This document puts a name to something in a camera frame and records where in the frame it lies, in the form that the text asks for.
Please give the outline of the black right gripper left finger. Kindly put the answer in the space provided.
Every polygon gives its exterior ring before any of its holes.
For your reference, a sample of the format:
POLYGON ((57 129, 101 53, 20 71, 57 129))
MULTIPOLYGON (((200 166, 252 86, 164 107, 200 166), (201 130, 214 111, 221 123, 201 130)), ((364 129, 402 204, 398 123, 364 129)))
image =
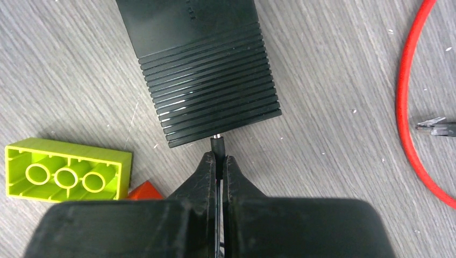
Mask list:
POLYGON ((203 154, 194 173, 168 198, 182 204, 177 239, 180 257, 216 257, 216 159, 203 154))

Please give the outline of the black power adapter with cord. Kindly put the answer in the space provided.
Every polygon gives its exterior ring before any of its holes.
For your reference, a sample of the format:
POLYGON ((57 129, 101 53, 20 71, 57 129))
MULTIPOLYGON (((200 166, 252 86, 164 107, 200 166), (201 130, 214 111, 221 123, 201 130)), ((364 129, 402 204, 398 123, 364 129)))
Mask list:
POLYGON ((223 161, 225 155, 224 138, 220 134, 214 135, 211 139, 211 151, 215 156, 215 257, 223 257, 220 251, 220 229, 222 215, 222 191, 221 180, 223 179, 223 161))

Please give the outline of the black network switch box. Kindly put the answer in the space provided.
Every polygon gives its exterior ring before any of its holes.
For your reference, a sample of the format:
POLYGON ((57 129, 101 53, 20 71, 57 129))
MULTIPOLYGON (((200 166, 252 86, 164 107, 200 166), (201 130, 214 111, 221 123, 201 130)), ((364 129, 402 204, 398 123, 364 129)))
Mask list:
POLYGON ((253 1, 118 1, 171 148, 281 115, 253 1))

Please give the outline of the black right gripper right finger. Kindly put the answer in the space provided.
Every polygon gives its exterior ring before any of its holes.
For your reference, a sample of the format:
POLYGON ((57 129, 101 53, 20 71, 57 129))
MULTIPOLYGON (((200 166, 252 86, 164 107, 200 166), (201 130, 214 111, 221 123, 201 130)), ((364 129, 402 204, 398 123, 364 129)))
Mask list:
POLYGON ((235 199, 267 197, 241 172, 235 158, 227 156, 223 162, 223 229, 225 257, 233 257, 236 221, 232 210, 235 199))

